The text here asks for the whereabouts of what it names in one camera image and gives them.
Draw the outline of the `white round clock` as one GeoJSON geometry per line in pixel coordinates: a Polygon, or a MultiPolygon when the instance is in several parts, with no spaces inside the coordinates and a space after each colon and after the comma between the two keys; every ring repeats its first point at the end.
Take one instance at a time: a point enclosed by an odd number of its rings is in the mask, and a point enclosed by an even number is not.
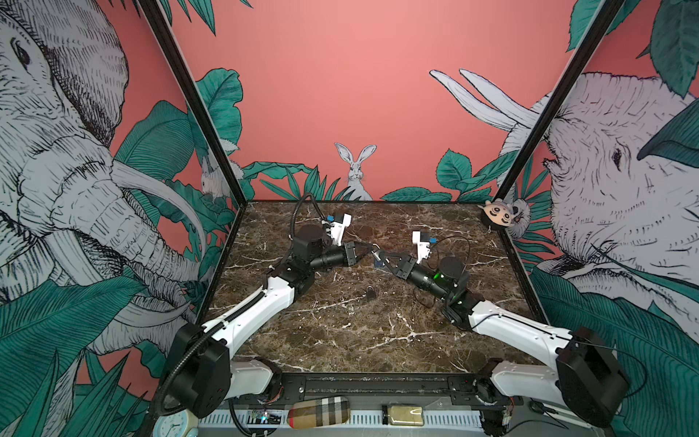
{"type": "Polygon", "coordinates": [[[153,437],[198,437],[200,419],[189,410],[158,418],[153,437]]]}

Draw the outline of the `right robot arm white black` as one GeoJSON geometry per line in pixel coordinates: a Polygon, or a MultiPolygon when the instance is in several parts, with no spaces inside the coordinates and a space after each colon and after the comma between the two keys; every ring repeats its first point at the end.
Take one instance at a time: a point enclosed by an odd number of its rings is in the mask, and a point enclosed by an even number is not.
{"type": "Polygon", "coordinates": [[[395,277],[442,302],[442,314],[462,331],[504,342],[538,360],[535,366],[499,362],[489,377],[498,393],[564,405],[594,427],[611,425],[631,381],[604,340],[593,330],[557,328],[499,307],[469,290],[469,274],[455,257],[432,271],[407,253],[373,252],[395,277]]]}

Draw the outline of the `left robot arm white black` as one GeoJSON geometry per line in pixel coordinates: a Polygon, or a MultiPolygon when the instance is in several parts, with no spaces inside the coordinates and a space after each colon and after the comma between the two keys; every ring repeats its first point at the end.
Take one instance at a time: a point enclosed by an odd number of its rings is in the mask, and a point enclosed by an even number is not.
{"type": "Polygon", "coordinates": [[[342,240],[351,220],[350,214],[321,214],[318,225],[298,229],[291,223],[287,253],[254,293],[218,318],[178,331],[138,435],[152,435],[161,418],[183,411],[204,418],[229,398],[267,391],[274,376],[269,364],[233,358],[255,332],[309,290],[317,272],[359,262],[358,243],[342,240]]]}

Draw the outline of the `cartoon face sticker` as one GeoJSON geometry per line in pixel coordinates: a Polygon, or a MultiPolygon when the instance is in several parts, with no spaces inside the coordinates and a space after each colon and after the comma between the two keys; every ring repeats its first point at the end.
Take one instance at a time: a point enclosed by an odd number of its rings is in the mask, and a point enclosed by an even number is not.
{"type": "Polygon", "coordinates": [[[480,209],[492,224],[505,228],[513,227],[516,216],[516,209],[513,207],[513,204],[496,198],[495,200],[486,200],[480,206],[480,209]]]}

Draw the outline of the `plaid cylindrical case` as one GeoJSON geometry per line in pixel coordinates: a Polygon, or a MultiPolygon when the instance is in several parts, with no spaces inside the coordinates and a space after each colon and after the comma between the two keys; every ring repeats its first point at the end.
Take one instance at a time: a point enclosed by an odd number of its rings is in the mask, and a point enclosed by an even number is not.
{"type": "Polygon", "coordinates": [[[292,429],[345,424],[351,418],[349,400],[343,396],[295,403],[289,410],[287,423],[292,429]]]}

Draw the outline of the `gold rectangular box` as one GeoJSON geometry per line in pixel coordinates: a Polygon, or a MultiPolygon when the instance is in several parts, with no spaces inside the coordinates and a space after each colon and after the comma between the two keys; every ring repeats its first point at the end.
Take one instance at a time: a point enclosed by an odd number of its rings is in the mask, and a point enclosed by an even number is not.
{"type": "Polygon", "coordinates": [[[382,406],[382,423],[389,426],[424,426],[423,409],[418,405],[387,404],[382,406]]]}

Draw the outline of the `black front rail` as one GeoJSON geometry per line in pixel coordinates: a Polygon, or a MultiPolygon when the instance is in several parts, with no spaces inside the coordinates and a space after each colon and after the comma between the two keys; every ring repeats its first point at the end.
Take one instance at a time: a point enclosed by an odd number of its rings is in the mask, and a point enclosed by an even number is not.
{"type": "Polygon", "coordinates": [[[417,398],[445,398],[454,406],[493,409],[517,405],[532,398],[564,405],[564,398],[551,375],[524,372],[517,366],[511,373],[281,373],[261,394],[239,394],[231,400],[239,405],[280,408],[295,402],[320,398],[383,397],[408,402],[417,398]]]}

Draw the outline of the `small circuit board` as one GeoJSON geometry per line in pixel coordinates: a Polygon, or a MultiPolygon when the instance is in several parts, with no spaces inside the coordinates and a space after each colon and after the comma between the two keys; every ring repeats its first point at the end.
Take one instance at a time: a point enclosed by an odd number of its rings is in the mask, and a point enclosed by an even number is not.
{"type": "Polygon", "coordinates": [[[255,426],[279,426],[282,422],[281,412],[275,411],[250,411],[248,424],[255,426]]]}

